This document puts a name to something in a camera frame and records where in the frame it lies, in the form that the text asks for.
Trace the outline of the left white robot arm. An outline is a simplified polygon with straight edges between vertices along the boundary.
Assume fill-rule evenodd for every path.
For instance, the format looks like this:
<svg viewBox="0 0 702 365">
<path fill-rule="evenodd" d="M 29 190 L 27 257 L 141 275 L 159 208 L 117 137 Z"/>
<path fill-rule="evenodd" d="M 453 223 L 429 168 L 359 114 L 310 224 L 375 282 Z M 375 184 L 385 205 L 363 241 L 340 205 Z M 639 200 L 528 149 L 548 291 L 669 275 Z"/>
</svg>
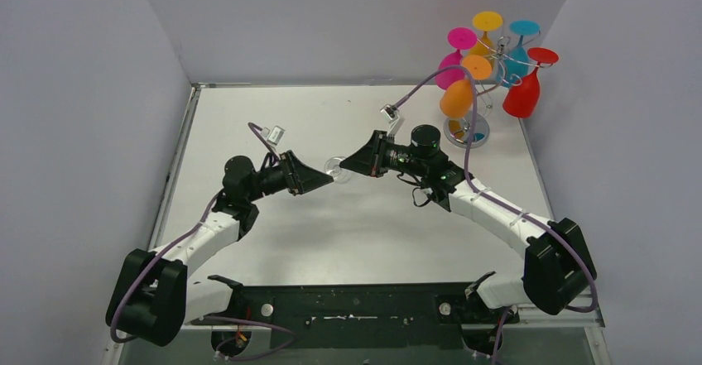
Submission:
<svg viewBox="0 0 702 365">
<path fill-rule="evenodd" d="M 214 314 L 225 324 L 239 322 L 246 311 L 241 296 L 231 288 L 190 296 L 190 277 L 252 230 L 259 215 L 257 200 L 281 191 L 307 194 L 332 183 L 331 175 L 307 166 L 292 151 L 261 170 L 247 156 L 230 158 L 221 190 L 190 230 L 151 251 L 134 249 L 125 257 L 105 315 L 111 340 L 143 339 L 164 347 L 193 319 Z"/>
</svg>

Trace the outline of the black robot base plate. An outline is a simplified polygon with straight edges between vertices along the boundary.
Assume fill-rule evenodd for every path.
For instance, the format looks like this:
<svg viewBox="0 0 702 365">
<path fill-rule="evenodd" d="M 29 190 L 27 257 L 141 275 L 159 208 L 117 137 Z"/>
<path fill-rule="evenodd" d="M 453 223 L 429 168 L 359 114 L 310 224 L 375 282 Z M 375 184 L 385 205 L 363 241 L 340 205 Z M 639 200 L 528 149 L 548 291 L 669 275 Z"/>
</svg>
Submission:
<svg viewBox="0 0 702 365">
<path fill-rule="evenodd" d="M 236 286 L 216 315 L 281 328 L 271 346 L 293 348 L 471 348 L 490 354 L 505 341 L 499 310 L 466 297 L 466 282 L 380 285 Z"/>
</svg>

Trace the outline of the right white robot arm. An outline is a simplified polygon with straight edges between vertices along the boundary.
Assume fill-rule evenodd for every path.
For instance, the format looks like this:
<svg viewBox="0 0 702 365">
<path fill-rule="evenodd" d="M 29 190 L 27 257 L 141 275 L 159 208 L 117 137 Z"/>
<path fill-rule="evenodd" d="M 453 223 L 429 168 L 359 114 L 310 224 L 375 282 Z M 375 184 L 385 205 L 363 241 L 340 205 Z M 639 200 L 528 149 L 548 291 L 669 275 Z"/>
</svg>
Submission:
<svg viewBox="0 0 702 365">
<path fill-rule="evenodd" d="M 548 315 L 563 310 L 588 313 L 598 306 L 575 306 L 575 298 L 592 289 L 597 272 L 579 225 L 531 214 L 497 195 L 440 148 L 440 131 L 420 125 L 411 131 L 408 146 L 396 144 L 385 131 L 374 131 L 369 141 L 340 168 L 372 178 L 389 171 L 412 178 L 429 201 L 465 217 L 505 242 L 524 261 L 522 272 L 489 272 L 467 289 L 466 310 L 484 323 L 499 309 L 532 304 Z"/>
</svg>

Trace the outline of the orange wine glass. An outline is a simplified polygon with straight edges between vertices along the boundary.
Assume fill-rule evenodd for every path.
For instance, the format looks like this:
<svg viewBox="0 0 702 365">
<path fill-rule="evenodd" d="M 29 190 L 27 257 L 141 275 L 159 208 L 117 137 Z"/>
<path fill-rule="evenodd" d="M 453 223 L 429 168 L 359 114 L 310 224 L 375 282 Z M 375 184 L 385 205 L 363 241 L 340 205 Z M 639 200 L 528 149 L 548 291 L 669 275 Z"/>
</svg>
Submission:
<svg viewBox="0 0 702 365">
<path fill-rule="evenodd" d="M 483 80 L 490 77 L 493 67 L 490 62 L 480 55 L 466 55 L 459 65 L 453 69 L 459 69 L 465 77 L 455 81 L 452 85 L 444 89 L 444 94 L 440 100 L 440 110 L 451 119 L 461 119 L 469 111 L 474 102 L 474 84 L 472 80 Z"/>
</svg>

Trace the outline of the clear wine glass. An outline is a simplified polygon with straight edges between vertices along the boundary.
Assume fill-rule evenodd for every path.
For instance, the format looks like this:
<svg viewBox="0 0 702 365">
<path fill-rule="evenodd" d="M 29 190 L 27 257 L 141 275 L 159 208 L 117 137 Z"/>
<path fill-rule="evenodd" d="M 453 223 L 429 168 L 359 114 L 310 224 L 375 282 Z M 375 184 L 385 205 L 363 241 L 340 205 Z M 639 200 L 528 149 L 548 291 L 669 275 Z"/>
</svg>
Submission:
<svg viewBox="0 0 702 365">
<path fill-rule="evenodd" d="M 341 167 L 344 156 L 335 156 L 325 162 L 325 173 L 331 176 L 334 183 L 346 184 L 353 178 L 352 172 Z"/>
</svg>

